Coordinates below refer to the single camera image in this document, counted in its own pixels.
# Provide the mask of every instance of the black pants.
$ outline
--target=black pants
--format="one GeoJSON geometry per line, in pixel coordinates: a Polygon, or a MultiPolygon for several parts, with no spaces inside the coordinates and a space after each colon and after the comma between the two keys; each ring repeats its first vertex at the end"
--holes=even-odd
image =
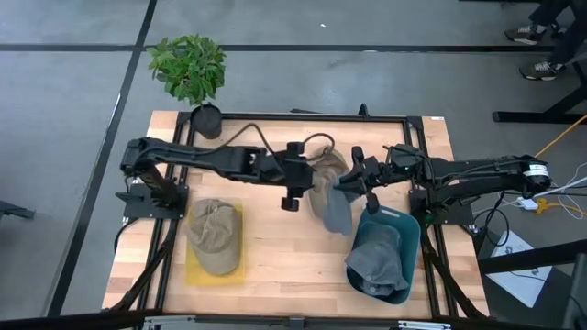
{"type": "MultiPolygon", "coordinates": [[[[554,23],[557,16],[572,0],[544,0],[540,7],[530,15],[533,23],[547,27],[554,23]]],[[[577,49],[587,37],[587,3],[581,4],[575,13],[575,21],[565,32],[564,39],[559,41],[549,60],[557,64],[565,64],[575,56],[577,49]]]]}

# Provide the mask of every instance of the power strip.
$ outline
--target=power strip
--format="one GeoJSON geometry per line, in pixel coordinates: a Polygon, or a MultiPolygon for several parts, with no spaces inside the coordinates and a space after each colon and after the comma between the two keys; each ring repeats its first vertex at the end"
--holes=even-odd
{"type": "Polygon", "coordinates": [[[515,201],[527,211],[536,211],[538,209],[538,204],[532,199],[518,197],[515,201]]]}

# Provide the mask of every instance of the green plant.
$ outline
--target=green plant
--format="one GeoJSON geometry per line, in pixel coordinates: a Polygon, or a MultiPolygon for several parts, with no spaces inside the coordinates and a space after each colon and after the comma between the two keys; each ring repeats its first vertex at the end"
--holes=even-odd
{"type": "Polygon", "coordinates": [[[153,79],[165,83],[165,92],[190,105],[202,105],[216,98],[224,86],[225,53],[207,37],[184,36],[171,42],[164,38],[156,48],[147,49],[153,57],[149,69],[153,79]]]}

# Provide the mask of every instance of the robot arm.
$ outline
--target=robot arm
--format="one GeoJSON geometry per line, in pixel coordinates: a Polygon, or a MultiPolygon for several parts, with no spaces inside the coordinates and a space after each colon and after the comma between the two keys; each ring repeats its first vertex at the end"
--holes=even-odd
{"type": "Polygon", "coordinates": [[[303,153],[302,142],[290,142],[287,150],[268,155],[267,149],[259,147],[209,149],[143,137],[128,142],[120,169],[127,177],[140,177],[150,189],[150,198],[162,207],[173,208],[181,200],[175,183],[164,179],[155,168],[167,163],[211,170],[235,182],[286,187],[282,209],[297,211],[297,198],[312,188],[313,170],[303,153]]]}
{"type": "Polygon", "coordinates": [[[360,147],[353,147],[352,160],[351,172],[340,178],[336,189],[366,194],[370,213],[379,209],[372,189],[396,182],[413,181],[426,188],[428,211],[504,190],[515,190],[524,198],[531,198],[551,184],[546,162],[530,156],[447,161],[428,158],[414,147],[396,145],[388,148],[385,162],[374,157],[365,159],[360,147]]]}

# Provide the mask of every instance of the yellow mat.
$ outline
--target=yellow mat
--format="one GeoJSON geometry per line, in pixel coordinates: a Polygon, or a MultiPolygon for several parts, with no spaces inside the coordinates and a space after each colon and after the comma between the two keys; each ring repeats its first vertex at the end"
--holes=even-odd
{"type": "MultiPolygon", "coordinates": [[[[245,281],[245,240],[243,233],[245,231],[245,215],[243,213],[242,204],[232,203],[237,212],[240,213],[242,219],[242,227],[240,230],[240,263],[238,266],[228,274],[217,276],[212,275],[204,270],[195,257],[194,251],[189,244],[186,245],[185,253],[185,285],[190,286],[216,286],[228,284],[240,284],[245,281]]],[[[193,207],[188,211],[188,221],[193,221],[194,217],[193,207]]]]}

